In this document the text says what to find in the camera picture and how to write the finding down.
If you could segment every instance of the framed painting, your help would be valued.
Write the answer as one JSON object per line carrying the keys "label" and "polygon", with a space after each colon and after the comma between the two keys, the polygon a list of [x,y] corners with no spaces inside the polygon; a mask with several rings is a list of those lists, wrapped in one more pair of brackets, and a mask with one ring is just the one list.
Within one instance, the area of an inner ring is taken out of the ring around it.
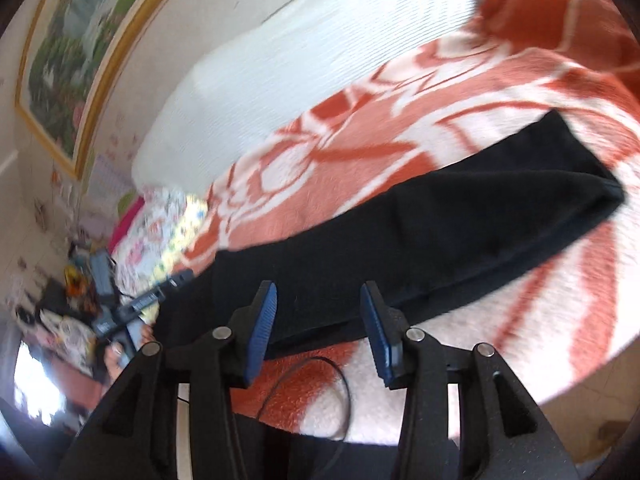
{"label": "framed painting", "polygon": [[15,105],[30,130],[80,178],[118,70],[162,0],[41,0],[18,74]]}

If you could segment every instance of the silver screw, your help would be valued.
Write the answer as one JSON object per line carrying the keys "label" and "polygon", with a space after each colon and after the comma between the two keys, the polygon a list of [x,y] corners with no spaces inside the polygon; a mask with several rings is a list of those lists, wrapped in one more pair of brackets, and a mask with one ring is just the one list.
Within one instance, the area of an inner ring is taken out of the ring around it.
{"label": "silver screw", "polygon": [[495,354],[495,348],[489,343],[480,343],[478,345],[478,353],[484,357],[491,357]]}
{"label": "silver screw", "polygon": [[213,329],[213,337],[216,339],[229,339],[231,334],[231,329],[228,326],[219,326]]}
{"label": "silver screw", "polygon": [[142,347],[142,353],[147,357],[156,355],[159,351],[160,351],[160,345],[155,341],[150,341]]}
{"label": "silver screw", "polygon": [[424,339],[424,330],[420,329],[420,328],[416,328],[415,326],[412,326],[409,330],[406,331],[406,336],[411,340],[411,341],[422,341]]}

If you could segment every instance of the wire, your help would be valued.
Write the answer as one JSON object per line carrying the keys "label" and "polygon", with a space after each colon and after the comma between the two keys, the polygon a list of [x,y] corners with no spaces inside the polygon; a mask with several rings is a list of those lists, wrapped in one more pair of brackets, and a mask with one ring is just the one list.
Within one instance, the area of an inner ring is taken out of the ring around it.
{"label": "wire", "polygon": [[266,407],[267,407],[268,403],[271,401],[271,399],[273,399],[273,396],[275,395],[275,393],[276,393],[277,389],[280,387],[280,385],[284,381],[289,379],[294,373],[296,373],[298,370],[300,370],[300,368],[308,365],[312,361],[320,361],[322,363],[328,364],[331,368],[333,368],[335,370],[335,372],[340,376],[340,379],[344,383],[344,389],[347,392],[347,413],[346,413],[345,421],[344,421],[344,424],[343,424],[343,426],[345,427],[344,434],[338,440],[339,444],[338,444],[338,447],[335,449],[334,455],[329,459],[329,461],[324,465],[324,467],[322,467],[321,469],[315,471],[309,477],[309,480],[316,480],[317,478],[320,478],[322,475],[324,475],[327,471],[329,471],[329,469],[331,469],[335,465],[335,463],[338,461],[338,459],[340,458],[340,455],[344,451],[344,447],[345,447],[345,444],[346,444],[345,443],[345,439],[347,438],[347,433],[349,433],[349,428],[351,427],[351,412],[352,412],[351,389],[349,388],[349,383],[347,382],[347,378],[344,376],[343,371],[340,369],[340,367],[334,361],[331,361],[331,359],[329,359],[327,357],[323,357],[323,356],[311,356],[311,357],[307,357],[307,358],[302,359],[301,361],[298,361],[297,363],[293,364],[286,372],[284,372],[280,376],[278,381],[273,385],[273,387],[271,388],[271,390],[269,391],[267,396],[264,398],[264,401],[262,402],[262,406],[260,407],[260,410],[258,410],[258,413],[255,416],[255,420],[260,421],[260,418],[264,414],[264,410],[266,409]]}

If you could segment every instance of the white padded bed headboard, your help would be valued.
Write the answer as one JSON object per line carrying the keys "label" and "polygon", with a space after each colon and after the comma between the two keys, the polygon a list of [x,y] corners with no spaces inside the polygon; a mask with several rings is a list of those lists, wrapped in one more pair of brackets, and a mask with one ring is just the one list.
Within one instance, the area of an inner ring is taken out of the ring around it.
{"label": "white padded bed headboard", "polygon": [[146,184],[202,195],[240,155],[385,61],[460,28],[474,0],[293,0],[205,56],[133,163]]}

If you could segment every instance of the red and white blanket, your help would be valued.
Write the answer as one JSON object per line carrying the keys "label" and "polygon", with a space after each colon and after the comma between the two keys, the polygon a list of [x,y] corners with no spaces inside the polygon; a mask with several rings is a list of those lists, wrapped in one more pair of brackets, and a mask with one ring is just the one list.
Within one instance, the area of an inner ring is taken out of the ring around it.
{"label": "red and white blanket", "polygon": [[[421,325],[448,345],[491,342],[542,403],[640,332],[638,96],[640,47],[610,0],[485,0],[463,30],[389,61],[238,160],[213,183],[206,228],[181,266],[200,271],[218,248],[291,236],[558,108],[623,183],[625,205],[539,268]],[[395,443],[404,392],[385,389],[367,341],[313,353],[336,361],[350,382],[348,439]],[[234,409],[255,415],[302,357],[266,362],[251,389],[233,392]],[[450,410],[455,434],[453,400]],[[314,363],[283,385],[264,420],[330,435],[343,415],[337,378]]]}

